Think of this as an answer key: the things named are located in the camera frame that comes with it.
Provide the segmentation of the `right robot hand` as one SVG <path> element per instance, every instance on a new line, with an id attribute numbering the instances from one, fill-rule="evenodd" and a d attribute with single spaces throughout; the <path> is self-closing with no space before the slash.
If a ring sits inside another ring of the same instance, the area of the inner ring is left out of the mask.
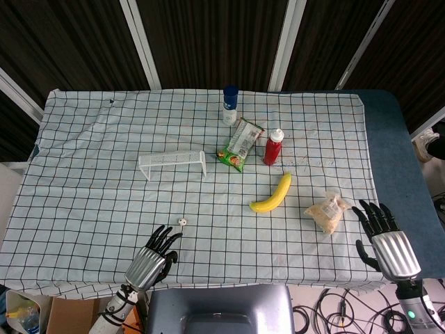
<path id="1" fill-rule="evenodd" d="M 361 208 L 353 206 L 352 210 L 362 224 L 375 255 L 370 257 L 358 239 L 355 246 L 363 263 L 391 282 L 414 280 L 421 273 L 421 267 L 392 212 L 382 203 L 376 205 L 360 200 L 359 204 Z"/>

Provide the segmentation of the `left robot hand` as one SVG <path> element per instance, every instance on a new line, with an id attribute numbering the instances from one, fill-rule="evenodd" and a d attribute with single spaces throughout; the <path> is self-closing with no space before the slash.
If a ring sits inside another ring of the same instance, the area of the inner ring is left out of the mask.
<path id="1" fill-rule="evenodd" d="M 147 291 L 169 274 L 171 266 L 178 261 L 178 253 L 170 250 L 182 237 L 178 232 L 170 235 L 172 227 L 159 226 L 138 251 L 124 277 L 126 283 L 136 291 Z"/>

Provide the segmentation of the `checkered tablecloth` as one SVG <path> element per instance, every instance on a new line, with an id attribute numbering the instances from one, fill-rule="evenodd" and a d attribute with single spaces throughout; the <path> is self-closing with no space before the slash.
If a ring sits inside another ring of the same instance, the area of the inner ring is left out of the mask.
<path id="1" fill-rule="evenodd" d="M 0 249 L 0 283 L 69 299 L 110 295 L 165 225 L 183 235 L 164 288 L 383 285 L 357 254 L 366 235 L 352 211 L 332 234 L 305 215 L 327 191 L 352 205 L 377 199 L 359 96 L 241 91 L 241 117 L 284 131 L 278 160 L 264 164 L 262 135 L 242 173 L 217 159 L 235 132 L 222 102 L 219 90 L 51 91 Z M 204 151 L 206 177 L 199 164 L 164 166 L 148 182 L 138 168 L 139 156 L 188 150 Z M 292 182 L 283 202 L 252 211 L 285 173 Z"/>

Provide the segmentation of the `clear bag of grains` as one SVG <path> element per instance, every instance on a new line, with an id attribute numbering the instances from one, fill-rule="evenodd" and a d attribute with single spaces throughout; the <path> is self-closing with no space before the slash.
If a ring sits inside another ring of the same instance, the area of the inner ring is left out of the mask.
<path id="1" fill-rule="evenodd" d="M 327 191 L 325 199 L 308 207 L 305 215 L 312 217 L 325 234 L 332 234 L 336 231 L 344 212 L 351 207 L 352 205 L 338 193 Z"/>

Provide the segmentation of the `grey robot body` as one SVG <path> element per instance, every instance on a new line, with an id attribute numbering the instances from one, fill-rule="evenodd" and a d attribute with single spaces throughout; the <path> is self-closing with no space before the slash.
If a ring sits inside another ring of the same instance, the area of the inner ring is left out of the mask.
<path id="1" fill-rule="evenodd" d="M 289 289 L 251 285 L 152 293 L 146 334 L 295 334 Z"/>

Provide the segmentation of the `cardboard box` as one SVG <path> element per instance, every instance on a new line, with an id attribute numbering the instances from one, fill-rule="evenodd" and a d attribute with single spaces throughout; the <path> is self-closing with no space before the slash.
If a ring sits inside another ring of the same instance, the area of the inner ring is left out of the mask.
<path id="1" fill-rule="evenodd" d="M 110 300 L 53 298 L 46 334 L 88 334 Z"/>

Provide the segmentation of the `white sneaker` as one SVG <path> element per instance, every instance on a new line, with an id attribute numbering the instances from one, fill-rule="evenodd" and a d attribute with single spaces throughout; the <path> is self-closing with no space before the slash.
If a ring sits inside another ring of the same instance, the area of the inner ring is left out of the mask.
<path id="1" fill-rule="evenodd" d="M 427 148 L 430 143 L 437 140 L 439 134 L 434 132 L 432 128 L 427 128 L 421 132 L 414 140 L 414 151 L 420 162 L 426 163 L 432 159 L 432 155 L 428 153 Z"/>

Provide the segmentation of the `yellow banana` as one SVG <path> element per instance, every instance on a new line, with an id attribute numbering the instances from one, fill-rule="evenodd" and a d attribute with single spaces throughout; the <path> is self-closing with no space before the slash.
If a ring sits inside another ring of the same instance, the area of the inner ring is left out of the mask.
<path id="1" fill-rule="evenodd" d="M 265 201 L 261 202 L 251 202 L 250 209 L 256 213 L 266 213 L 273 211 L 278 207 L 285 199 L 292 182 L 292 175 L 290 173 L 285 173 L 273 195 Z"/>

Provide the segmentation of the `white bin with bottles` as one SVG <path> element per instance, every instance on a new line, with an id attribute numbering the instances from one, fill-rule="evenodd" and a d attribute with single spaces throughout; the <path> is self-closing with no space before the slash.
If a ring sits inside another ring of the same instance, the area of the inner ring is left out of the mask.
<path id="1" fill-rule="evenodd" d="M 6 320 L 20 334 L 40 334 L 40 307 L 13 291 L 6 293 Z"/>

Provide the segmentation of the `green snack packet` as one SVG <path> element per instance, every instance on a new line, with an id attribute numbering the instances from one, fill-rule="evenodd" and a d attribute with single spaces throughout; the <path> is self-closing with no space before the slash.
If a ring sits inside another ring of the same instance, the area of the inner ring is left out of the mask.
<path id="1" fill-rule="evenodd" d="M 242 173 L 247 155 L 263 132 L 259 125 L 241 118 L 229 143 L 218 151 L 218 160 Z"/>

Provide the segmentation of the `red ketchup bottle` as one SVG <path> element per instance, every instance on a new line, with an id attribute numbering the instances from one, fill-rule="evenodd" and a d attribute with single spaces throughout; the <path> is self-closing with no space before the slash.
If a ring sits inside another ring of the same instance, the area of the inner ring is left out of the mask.
<path id="1" fill-rule="evenodd" d="M 268 137 L 264 151 L 264 163 L 271 166 L 275 163 L 282 147 L 284 132 L 281 129 L 274 129 Z"/>

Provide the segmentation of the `blue capped white bottle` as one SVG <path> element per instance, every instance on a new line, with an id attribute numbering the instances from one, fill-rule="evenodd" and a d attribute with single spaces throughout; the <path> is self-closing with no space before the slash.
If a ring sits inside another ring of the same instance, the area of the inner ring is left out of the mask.
<path id="1" fill-rule="evenodd" d="M 226 86 L 223 90 L 223 110 L 222 120 L 226 125 L 232 126 L 237 118 L 237 101 L 238 101 L 238 87 Z"/>

